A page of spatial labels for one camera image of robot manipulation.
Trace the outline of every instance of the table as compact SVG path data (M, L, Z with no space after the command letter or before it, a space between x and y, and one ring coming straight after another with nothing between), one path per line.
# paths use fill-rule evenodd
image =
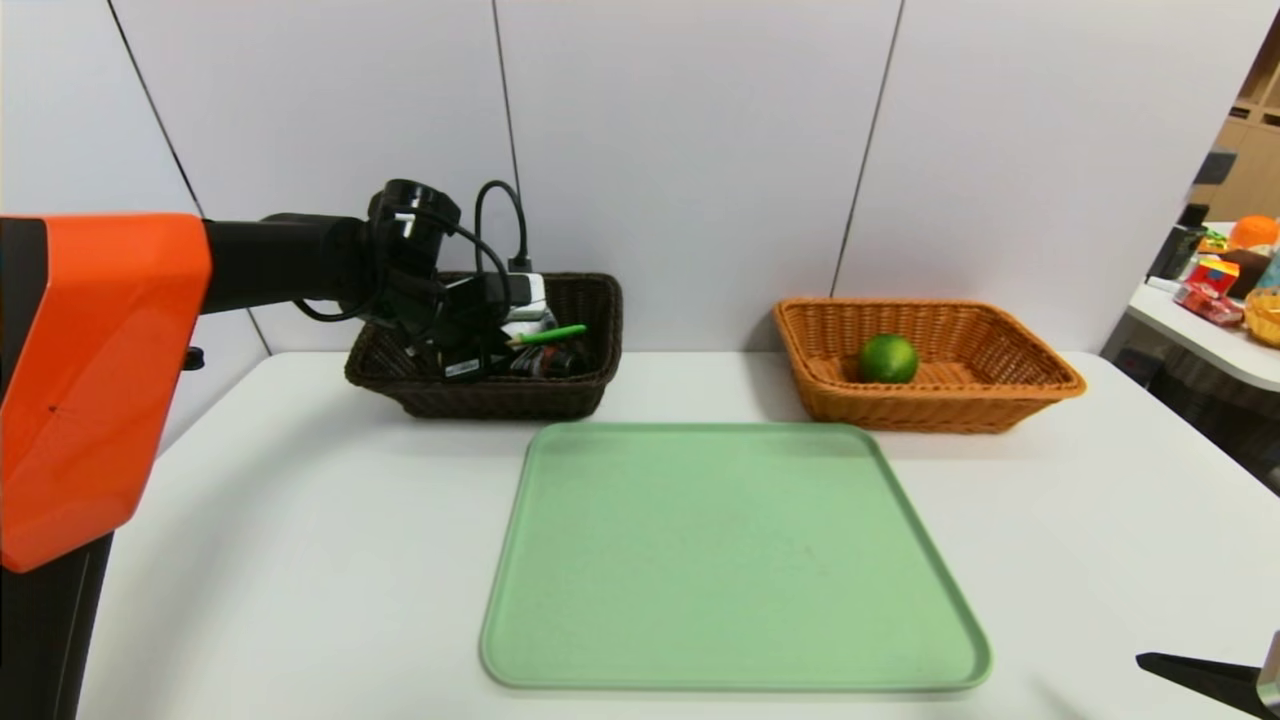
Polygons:
M413 421L340 354L268 359L116 533L82 720L1238 720L1134 665L1257 665L1280 502L1106 361L1002 436L876 433L995 650L942 696L529 692L477 638L534 423ZM786 357L627 354L598 421L803 420Z
M1254 342L1247 331L1220 328L1176 305L1169 292L1148 284L1134 291L1128 314L1228 375L1280 392L1280 350Z

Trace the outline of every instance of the green fruit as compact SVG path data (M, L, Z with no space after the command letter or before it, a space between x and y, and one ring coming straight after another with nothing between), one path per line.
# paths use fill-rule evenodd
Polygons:
M909 383L920 366L911 342L900 334L878 334L858 356L858 379L864 383Z

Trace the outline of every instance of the green marker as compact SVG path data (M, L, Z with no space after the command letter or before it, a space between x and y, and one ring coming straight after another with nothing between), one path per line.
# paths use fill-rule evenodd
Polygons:
M516 337L507 341L507 346L518 347L521 345L547 345L548 342L556 342L557 340L564 340L567 337L580 336L585 332L586 332L586 325L564 325L563 328L556 328L553 331L547 331L541 333L517 334Z

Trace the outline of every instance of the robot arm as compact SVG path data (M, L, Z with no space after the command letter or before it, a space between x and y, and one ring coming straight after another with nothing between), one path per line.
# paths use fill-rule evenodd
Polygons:
M294 301L319 320L392 328L407 347L495 329L497 310L456 322L436 279L443 237L474 238L460 215L445 195L392 181L367 220L3 220L4 568L32 570L132 516L198 314ZM306 300L337 301L342 313L321 315Z

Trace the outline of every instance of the cord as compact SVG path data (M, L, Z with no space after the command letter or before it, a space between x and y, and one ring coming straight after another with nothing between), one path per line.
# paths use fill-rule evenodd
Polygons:
M332 315L326 315L316 310L310 304L307 304L306 300L294 300L293 306L301 310L302 314L306 315L307 318L311 318L312 320L320 323L340 323L343 320L352 320L371 310L372 306L383 297L383 292L387 290L387 275L389 273L385 261L387 249L384 247L384 243L376 242L376 238L380 237L381 233L376 232L375 227L374 231L369 233L369 236L375 238L374 268L378 269L378 279L374 282L374 291L369 293L369 297L366 297L364 301L360 302L360 305L352 307L351 310L334 313Z
M509 184L502 181L489 181L488 183L485 183L483 188L480 188L480 195L476 197L475 233L467 231L462 225L447 218L436 215L435 213L431 213L429 210L422 210L420 208L397 206L397 208L387 208L387 210L392 213L406 213L419 218L426 218L434 220L448 228L451 232L456 232L462 237L467 238L468 241L471 241L471 243L476 246L476 273L484 272L484 261L481 260L481 255L486 255L490 260L493 260L494 268L498 269L498 278L502 281L502 314L499 315L499 319L506 319L507 314L511 311L511 277L507 274L507 269L503 266L502 259L498 256L497 252L493 251L493 247L489 247L488 243L480 240L480 210L484 206L484 196L495 187L503 188L507 192L507 195L511 196L511 201L516 206L516 219L520 223L520 254L516 255L516 258L511 259L512 272L525 272L525 273L532 272L532 265L529 263L529 247L526 242L526 229L525 229L525 211L520 206L520 196L516 193L515 190L512 190ZM320 323L339 323L342 320L351 320L358 315L367 313L381 299L383 292L385 292L387 290L388 264L385 261L385 255L387 255L384 247L385 243L378 242L376 240L381 237L381 234L383 233L376 232L376 227L374 228L372 232L370 232L370 236L374 238L374 256L375 256L374 266L378 268L378 281L374 284L374 291L369 293L369 297L366 297L360 305L352 307L351 310L344 310L342 313L334 313L334 314L320 313L319 310L308 305L305 300L294 300L293 305L298 310L301 310L303 315L311 318L312 320L317 320Z
M499 319L506 319L507 318L507 314L511 313L511 277L507 274L507 269L503 268L502 259L498 258L498 254L493 251L493 247L489 247L489 245L485 241L480 240L480 233L479 232L472 233L471 231L466 229L465 227L462 227L462 225L460 225L460 224L457 224L457 223L454 223L454 222L452 222L452 220L449 220L447 218L442 218L440 215L436 215L435 213L431 213L430 210L421 210L421 209L417 209L417 208L392 208L392 211L394 211L394 213L408 213L408 214L416 215L419 218L428 218L430 220L435 220L436 223L440 223L442 225L449 228L451 231L453 231L453 232L461 234L462 237L470 240L471 243L476 246L476 256L479 256L481 252L484 252L485 255L488 255L489 259L493 260L494 268L498 269L498 278L502 281L502 309L500 309L500 314L498 315L498 318ZM483 272L483 266L477 265L476 266L476 272L477 273Z
M516 192L513 187L502 181L489 181L484 183L480 192L476 195L476 208L475 208L475 223L476 234L480 234L480 215L484 210L484 197L490 190L500 187L507 197L511 197L511 204L516 208L516 223L520 225L520 251L515 258L507 260L507 269L512 273L532 273L534 264L529 260L529 228L525 224L525 208L520 202L520 193ZM476 246L476 272L481 272L484 263L480 259L480 246Z

